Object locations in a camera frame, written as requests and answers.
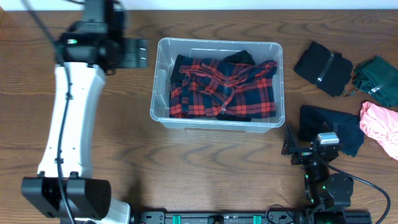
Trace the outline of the dark green garment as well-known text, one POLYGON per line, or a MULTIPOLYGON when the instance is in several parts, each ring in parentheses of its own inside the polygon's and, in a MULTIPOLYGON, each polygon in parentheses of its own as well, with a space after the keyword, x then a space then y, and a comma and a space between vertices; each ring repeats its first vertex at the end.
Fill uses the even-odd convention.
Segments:
POLYGON ((354 70, 353 85, 386 106, 397 106, 397 69, 379 56, 354 70))

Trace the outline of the black garment with tape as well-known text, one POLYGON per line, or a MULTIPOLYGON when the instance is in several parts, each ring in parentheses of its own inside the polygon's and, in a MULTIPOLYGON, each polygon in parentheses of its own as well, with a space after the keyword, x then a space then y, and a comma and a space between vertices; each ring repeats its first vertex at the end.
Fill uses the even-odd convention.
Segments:
POLYGON ((313 41, 294 67, 294 72, 328 95, 340 96, 351 80, 353 63, 313 41))

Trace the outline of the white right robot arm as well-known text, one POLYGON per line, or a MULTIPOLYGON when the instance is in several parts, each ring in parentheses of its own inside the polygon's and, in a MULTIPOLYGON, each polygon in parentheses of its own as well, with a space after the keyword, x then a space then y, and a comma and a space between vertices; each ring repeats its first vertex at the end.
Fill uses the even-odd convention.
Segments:
POLYGON ((331 174, 329 162, 338 157, 340 140, 334 132, 320 133, 309 147, 300 147, 290 126, 286 127, 282 154, 302 166, 305 195, 310 201, 295 212, 294 223, 345 223, 344 209, 351 206, 354 181, 339 172, 331 174))

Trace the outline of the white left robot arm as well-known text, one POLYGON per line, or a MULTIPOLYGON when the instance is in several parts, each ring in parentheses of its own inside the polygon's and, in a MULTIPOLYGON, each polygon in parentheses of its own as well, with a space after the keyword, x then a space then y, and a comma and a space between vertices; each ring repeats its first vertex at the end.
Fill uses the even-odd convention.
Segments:
POLYGON ((49 138, 35 177, 22 195, 44 216, 61 223, 138 223, 139 215, 93 178, 91 141, 106 78, 119 68, 145 68, 147 44, 124 36, 120 1, 85 0, 83 16, 51 43, 55 102, 49 138))

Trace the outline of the red navy plaid shirt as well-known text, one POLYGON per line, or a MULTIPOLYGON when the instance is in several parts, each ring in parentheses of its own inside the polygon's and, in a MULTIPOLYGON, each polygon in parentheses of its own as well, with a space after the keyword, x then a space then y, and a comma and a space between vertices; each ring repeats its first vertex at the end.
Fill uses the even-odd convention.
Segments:
POLYGON ((275 60, 257 65, 178 55, 170 78, 171 118, 238 121, 276 115, 275 60))

